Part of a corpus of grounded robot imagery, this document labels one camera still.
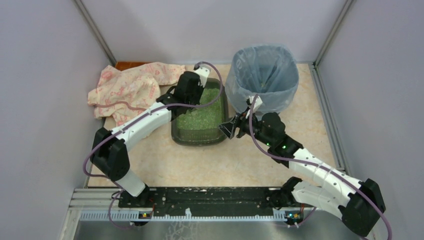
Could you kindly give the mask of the dark green litter box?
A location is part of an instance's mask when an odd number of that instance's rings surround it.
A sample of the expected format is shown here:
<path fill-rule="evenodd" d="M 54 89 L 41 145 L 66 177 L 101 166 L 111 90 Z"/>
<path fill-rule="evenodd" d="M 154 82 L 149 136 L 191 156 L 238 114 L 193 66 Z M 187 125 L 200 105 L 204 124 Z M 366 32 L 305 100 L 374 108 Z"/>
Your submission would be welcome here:
<path fill-rule="evenodd" d="M 228 101 L 225 92 L 220 95 L 222 104 L 222 120 L 224 123 L 229 120 Z M 227 137 L 219 130 L 219 125 L 216 128 L 205 130 L 183 130 L 177 128 L 176 119 L 171 122 L 171 137 L 179 145 L 184 146 L 208 146 L 219 144 Z"/>

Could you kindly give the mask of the blue plastic bin liner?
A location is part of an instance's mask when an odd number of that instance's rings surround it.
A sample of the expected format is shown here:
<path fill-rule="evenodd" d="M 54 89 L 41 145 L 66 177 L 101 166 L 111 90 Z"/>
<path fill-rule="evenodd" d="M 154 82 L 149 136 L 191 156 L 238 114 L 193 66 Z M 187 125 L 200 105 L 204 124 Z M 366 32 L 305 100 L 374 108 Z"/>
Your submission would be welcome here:
<path fill-rule="evenodd" d="M 292 103 L 300 81 L 292 52 L 281 44 L 259 44 L 238 50 L 225 81 L 225 94 L 237 113 L 258 95 L 257 113 L 281 113 Z"/>

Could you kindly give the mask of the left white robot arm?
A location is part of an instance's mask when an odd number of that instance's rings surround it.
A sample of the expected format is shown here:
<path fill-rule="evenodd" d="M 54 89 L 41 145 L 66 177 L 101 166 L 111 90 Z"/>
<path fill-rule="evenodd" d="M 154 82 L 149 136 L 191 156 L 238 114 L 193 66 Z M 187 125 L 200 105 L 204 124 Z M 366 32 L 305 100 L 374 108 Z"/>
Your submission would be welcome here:
<path fill-rule="evenodd" d="M 148 186 L 130 169 L 129 151 L 157 128 L 200 104 L 210 72 L 206 67 L 185 71 L 177 85 L 143 113 L 111 130 L 99 129 L 94 137 L 91 163 L 132 197 L 140 198 Z"/>

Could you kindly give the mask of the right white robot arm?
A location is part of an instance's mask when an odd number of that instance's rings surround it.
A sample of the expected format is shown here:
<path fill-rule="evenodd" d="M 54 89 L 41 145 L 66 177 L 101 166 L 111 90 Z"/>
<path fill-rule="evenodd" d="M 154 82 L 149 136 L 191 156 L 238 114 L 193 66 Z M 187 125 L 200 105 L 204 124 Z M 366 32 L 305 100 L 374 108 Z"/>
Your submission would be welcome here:
<path fill-rule="evenodd" d="M 288 169 L 311 178 L 316 185 L 292 177 L 285 184 L 291 200 L 320 208 L 342 221 L 353 233 L 367 237 L 386 210 L 380 186 L 372 179 L 361 181 L 331 167 L 286 134 L 277 113 L 266 113 L 260 120 L 247 111 L 237 113 L 219 125 L 229 138 L 250 135 L 266 144 L 267 156 Z"/>

